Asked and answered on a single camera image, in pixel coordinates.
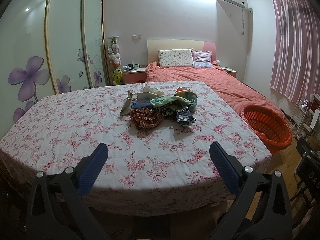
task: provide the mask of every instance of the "bed headboard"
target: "bed headboard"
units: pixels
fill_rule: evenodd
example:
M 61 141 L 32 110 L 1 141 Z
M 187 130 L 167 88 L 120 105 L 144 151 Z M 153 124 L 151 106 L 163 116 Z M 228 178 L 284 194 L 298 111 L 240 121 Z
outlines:
M 148 64 L 158 62 L 158 50 L 166 49 L 195 49 L 200 51 L 212 51 L 211 61 L 217 60 L 216 44 L 207 41 L 189 40 L 148 40 Z

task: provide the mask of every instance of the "yellow plush toy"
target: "yellow plush toy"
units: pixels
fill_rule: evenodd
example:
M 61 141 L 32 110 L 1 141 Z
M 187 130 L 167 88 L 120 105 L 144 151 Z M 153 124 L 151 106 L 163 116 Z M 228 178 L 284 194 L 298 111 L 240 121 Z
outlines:
M 114 80 L 114 83 L 116 83 L 117 85 L 122 85 L 122 69 L 121 68 L 117 68 L 115 69 L 115 71 L 113 72 L 112 78 Z

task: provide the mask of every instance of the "blue gripper pad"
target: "blue gripper pad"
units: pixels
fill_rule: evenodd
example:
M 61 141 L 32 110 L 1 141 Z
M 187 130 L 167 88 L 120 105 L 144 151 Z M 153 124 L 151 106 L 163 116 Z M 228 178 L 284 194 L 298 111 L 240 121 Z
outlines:
M 77 171 L 76 190 L 79 196 L 90 192 L 107 159 L 108 147 L 104 143 L 100 143 L 90 156 L 84 157 L 78 163 L 75 169 Z
M 242 165 L 234 156 L 228 155 L 218 142 L 210 145 L 210 158 L 220 173 L 228 190 L 238 196 L 242 187 Z

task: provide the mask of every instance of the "brown plaid scrunchie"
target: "brown plaid scrunchie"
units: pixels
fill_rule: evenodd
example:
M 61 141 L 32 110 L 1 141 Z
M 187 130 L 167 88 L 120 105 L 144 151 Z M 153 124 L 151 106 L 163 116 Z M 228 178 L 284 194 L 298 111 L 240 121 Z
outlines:
M 137 129 L 155 128 L 162 121 L 162 116 L 159 111 L 148 108 L 131 109 L 129 116 Z

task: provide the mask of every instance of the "pillow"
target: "pillow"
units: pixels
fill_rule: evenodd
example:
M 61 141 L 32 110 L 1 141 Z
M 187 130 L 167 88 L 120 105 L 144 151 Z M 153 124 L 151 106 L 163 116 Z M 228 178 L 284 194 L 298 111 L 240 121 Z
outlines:
M 191 49 L 159 50 L 160 67 L 194 67 Z
M 192 49 L 192 56 L 195 67 L 210 67 L 213 68 L 211 64 L 212 51 L 198 51 Z

